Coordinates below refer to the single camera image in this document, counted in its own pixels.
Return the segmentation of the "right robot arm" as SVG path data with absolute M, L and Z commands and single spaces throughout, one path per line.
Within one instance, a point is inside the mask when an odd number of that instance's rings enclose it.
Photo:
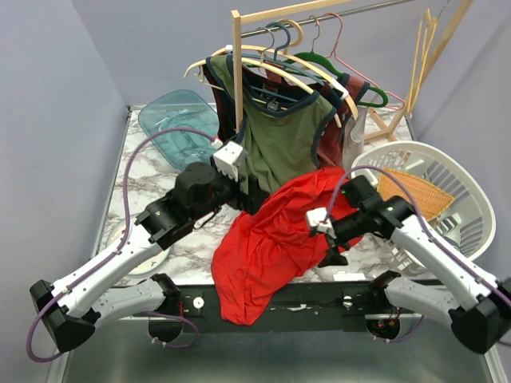
M 408 309 L 451 329 L 472 352 L 484 354 L 510 330 L 510 281 L 500 280 L 464 257 L 431 229 L 412 198 L 383 200 L 365 176 L 342 177 L 335 194 L 346 196 L 355 212 L 342 219 L 331 214 L 334 202 L 306 214 L 312 235 L 329 243 L 325 260 L 340 262 L 339 248 L 367 233 L 377 234 L 409 251 L 445 287 L 443 290 L 387 272 L 367 293 L 369 307 L 379 313 L 392 306 Z

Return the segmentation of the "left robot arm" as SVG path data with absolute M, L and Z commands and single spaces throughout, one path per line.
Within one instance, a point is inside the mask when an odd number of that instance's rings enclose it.
M 179 287 L 166 274 L 154 274 L 127 287 L 115 285 L 141 263 L 192 233 L 196 221 L 225 204 L 257 212 L 268 197 L 254 175 L 234 180 L 210 164 L 193 163 L 175 186 L 128 223 L 118 243 L 105 248 L 68 276 L 30 288 L 36 323 L 43 323 L 59 353 L 84 344 L 95 330 L 133 314 L 175 318 Z

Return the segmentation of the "red tank top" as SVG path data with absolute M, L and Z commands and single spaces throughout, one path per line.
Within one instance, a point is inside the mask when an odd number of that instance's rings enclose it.
M 273 294 L 325 257 L 324 236 L 311 237 L 306 214 L 326 207 L 342 168 L 322 168 L 286 182 L 254 215 L 241 213 L 216 248 L 212 278 L 222 319 L 250 326 Z

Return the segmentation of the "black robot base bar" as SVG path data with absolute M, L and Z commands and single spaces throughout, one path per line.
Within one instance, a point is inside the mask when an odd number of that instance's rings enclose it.
M 303 331 L 374 331 L 381 338 L 398 338 L 413 327 L 406 320 L 418 315 L 384 303 L 371 281 L 291 283 L 278 290 L 251 325 L 222 318 L 213 285 L 180 286 L 149 322 L 149 333 L 174 341 L 183 333 L 283 333 Z

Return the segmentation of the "yellow hanger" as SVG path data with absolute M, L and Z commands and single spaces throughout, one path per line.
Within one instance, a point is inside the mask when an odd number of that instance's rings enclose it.
M 425 78 L 426 62 L 429 56 L 430 48 L 434 41 L 438 19 L 431 15 L 430 9 L 427 9 L 422 15 L 418 26 L 418 36 L 414 50 L 414 62 L 412 65 L 410 88 L 407 95 L 405 114 L 410 116 L 418 94 Z

